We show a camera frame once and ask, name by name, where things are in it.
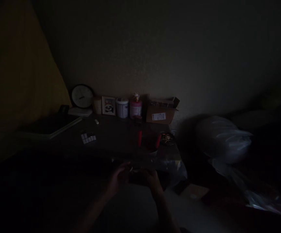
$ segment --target red object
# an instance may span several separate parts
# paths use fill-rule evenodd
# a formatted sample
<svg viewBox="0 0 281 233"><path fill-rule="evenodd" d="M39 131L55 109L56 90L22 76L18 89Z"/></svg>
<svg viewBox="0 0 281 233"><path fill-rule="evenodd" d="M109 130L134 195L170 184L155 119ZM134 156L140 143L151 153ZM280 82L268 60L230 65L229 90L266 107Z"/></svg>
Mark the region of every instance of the red object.
<svg viewBox="0 0 281 233"><path fill-rule="evenodd" d="M140 145L141 145L141 135L142 135L142 131L140 130L140 131L138 131L138 147L140 147Z"/></svg>
<svg viewBox="0 0 281 233"><path fill-rule="evenodd" d="M157 142L156 142L156 149L159 148L160 141L161 141L161 136L162 136L162 134L159 134L159 135L158 135Z"/></svg>

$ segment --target person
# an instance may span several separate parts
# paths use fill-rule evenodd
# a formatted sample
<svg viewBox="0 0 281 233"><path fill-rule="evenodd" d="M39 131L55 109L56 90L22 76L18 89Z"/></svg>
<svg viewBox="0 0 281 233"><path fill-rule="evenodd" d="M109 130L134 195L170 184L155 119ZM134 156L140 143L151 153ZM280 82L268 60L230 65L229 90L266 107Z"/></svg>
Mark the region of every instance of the person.
<svg viewBox="0 0 281 233"><path fill-rule="evenodd" d="M113 172L107 188L87 207L73 232L89 232L108 201L114 197L123 184L128 182L129 165L130 162L123 163ZM140 169L134 172L142 173L148 181L152 197L156 203L161 232L180 233L180 228L168 207L156 170Z"/></svg>

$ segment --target yellow curtain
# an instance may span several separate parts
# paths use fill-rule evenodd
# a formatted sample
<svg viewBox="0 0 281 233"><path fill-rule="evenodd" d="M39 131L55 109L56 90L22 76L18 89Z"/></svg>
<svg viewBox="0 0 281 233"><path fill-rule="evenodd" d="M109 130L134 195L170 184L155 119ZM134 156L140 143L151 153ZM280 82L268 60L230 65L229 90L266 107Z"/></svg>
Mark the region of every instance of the yellow curtain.
<svg viewBox="0 0 281 233"><path fill-rule="evenodd" d="M61 104L71 106L68 91L31 2L5 0L0 3L0 161L15 152L5 143L11 133L56 113Z"/></svg>

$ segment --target clock face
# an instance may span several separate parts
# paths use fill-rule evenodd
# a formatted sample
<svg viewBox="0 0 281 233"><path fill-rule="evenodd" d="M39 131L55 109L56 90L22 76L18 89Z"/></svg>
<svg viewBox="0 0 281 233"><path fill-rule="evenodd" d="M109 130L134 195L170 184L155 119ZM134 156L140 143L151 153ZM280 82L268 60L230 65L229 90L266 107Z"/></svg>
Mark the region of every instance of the clock face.
<svg viewBox="0 0 281 233"><path fill-rule="evenodd" d="M87 108L93 103L93 93L85 85L76 86L71 93L71 98L77 107Z"/></svg>

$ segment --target white container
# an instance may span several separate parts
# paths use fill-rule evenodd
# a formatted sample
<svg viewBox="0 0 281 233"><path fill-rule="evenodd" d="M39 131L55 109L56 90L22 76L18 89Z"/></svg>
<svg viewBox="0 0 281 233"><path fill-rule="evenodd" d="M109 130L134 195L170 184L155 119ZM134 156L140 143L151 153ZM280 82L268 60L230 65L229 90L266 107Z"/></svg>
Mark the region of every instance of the white container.
<svg viewBox="0 0 281 233"><path fill-rule="evenodd" d="M128 99L126 98L117 98L115 100L117 103L117 115L120 118L128 117Z"/></svg>

